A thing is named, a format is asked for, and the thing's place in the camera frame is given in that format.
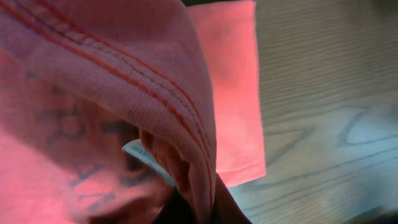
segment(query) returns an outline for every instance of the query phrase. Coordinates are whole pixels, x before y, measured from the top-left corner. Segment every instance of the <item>clothing tag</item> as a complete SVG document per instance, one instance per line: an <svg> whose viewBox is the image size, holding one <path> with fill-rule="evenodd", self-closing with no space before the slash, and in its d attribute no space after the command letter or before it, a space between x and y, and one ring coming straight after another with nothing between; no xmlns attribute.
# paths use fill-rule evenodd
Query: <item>clothing tag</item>
<svg viewBox="0 0 398 224"><path fill-rule="evenodd" d="M134 156L139 159L141 162L147 164L149 167L158 172L164 180L172 186L175 186L175 181L170 176L170 174L161 167L156 160L152 157L152 155L147 152L144 146L141 143L140 139L133 140L122 147L122 150L126 153Z"/></svg>

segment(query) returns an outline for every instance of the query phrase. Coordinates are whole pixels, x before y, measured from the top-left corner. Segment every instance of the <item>folded pink cloth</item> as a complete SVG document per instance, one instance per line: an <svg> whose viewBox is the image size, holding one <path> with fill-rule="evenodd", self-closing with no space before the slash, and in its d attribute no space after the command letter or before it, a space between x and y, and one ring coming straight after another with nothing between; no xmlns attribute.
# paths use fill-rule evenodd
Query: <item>folded pink cloth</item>
<svg viewBox="0 0 398 224"><path fill-rule="evenodd" d="M266 174L254 1L189 7L213 84L216 171L227 186Z"/></svg>
<svg viewBox="0 0 398 224"><path fill-rule="evenodd" d="M253 3L244 5L249 4L242 4L244 11L253 10ZM206 62L214 73L215 101L223 98L217 90L223 86L215 82L222 73L209 62L216 57L207 54L196 10L191 13L200 43L179 0L0 0L1 223L86 223L87 217L127 203L132 211L124 222L150 223L172 186L122 152L125 143L137 138L176 181L199 223L209 220L216 133ZM256 52L252 14L251 53ZM250 79L235 73L226 82L243 82L234 85L253 87L255 93L257 58L248 57L255 61L242 72L250 73ZM220 70L226 68L219 63ZM250 96L251 106L258 105L255 99ZM216 113L226 111L222 108L228 102L216 106ZM258 116L258 110L252 114L244 107L231 112ZM233 127L242 132L258 128L244 124L245 119L216 116L221 129L235 121ZM249 143L242 146L251 150L246 154L256 150L257 157L241 151L240 159L264 165L263 150L257 152L262 140L252 146L259 141L255 130L254 138L251 132L240 137ZM223 138L234 134L217 138L226 142ZM218 156L230 160L232 143L220 144L224 149ZM247 169L248 163L217 165L227 182L237 184L248 180L234 178L240 172L255 171L249 179L264 174L259 165Z"/></svg>

